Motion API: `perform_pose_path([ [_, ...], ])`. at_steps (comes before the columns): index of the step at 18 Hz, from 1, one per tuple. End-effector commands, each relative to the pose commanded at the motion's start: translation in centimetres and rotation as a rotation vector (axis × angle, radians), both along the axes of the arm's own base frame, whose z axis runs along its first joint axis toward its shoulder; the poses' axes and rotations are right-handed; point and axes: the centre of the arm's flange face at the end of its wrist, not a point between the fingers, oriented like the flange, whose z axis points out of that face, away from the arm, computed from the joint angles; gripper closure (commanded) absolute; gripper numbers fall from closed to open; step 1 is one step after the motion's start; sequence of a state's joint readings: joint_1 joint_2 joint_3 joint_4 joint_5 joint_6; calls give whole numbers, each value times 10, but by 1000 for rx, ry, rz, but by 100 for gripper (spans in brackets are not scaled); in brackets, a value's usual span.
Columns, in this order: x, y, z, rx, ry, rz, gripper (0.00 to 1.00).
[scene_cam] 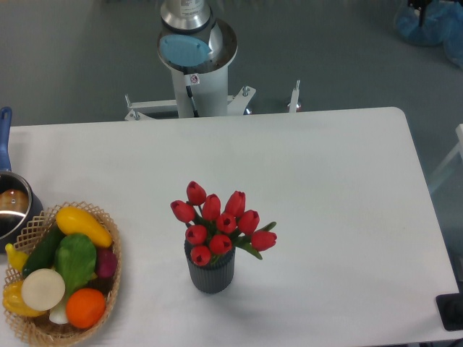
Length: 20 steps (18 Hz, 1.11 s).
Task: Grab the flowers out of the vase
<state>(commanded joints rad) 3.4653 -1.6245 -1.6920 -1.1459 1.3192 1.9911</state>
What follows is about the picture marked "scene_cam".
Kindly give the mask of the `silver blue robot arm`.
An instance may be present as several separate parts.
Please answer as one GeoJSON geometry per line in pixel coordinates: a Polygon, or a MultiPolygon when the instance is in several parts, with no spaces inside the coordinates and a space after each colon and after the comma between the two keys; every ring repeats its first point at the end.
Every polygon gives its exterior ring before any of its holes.
{"type": "Polygon", "coordinates": [[[207,1],[165,1],[161,5],[158,55],[184,73],[209,73],[228,66],[238,42],[229,24],[217,18],[207,1]]]}

